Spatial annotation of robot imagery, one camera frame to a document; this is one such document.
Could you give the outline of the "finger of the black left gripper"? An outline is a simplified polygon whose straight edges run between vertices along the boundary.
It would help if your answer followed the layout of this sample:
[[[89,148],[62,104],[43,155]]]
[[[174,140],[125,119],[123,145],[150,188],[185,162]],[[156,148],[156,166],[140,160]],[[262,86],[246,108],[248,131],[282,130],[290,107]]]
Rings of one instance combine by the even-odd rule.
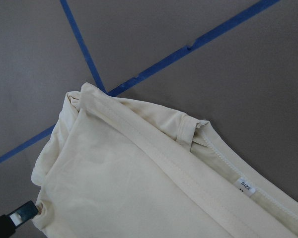
[[[27,222],[39,213],[38,208],[33,201],[28,201],[16,210],[12,211],[8,216],[13,222]]]

